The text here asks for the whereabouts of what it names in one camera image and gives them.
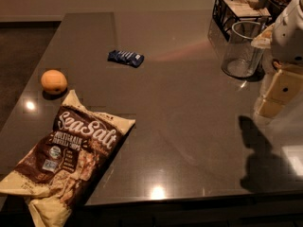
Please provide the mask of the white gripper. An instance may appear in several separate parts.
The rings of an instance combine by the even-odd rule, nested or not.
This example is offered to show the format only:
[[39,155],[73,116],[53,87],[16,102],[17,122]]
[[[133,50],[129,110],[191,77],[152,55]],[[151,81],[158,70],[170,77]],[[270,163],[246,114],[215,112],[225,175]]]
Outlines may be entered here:
[[[278,61],[302,64],[303,22],[297,18],[279,16],[273,28],[271,50],[273,58]],[[257,99],[256,114],[274,118],[302,89],[302,74],[279,69],[265,94],[266,99],[262,97]]]

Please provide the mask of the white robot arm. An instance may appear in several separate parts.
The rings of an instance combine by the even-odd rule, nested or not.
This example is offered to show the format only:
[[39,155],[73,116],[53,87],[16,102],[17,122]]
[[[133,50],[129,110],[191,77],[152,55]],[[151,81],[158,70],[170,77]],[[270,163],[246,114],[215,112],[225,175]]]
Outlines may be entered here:
[[255,111],[273,118],[303,88],[303,0],[292,0],[251,45],[264,50]]

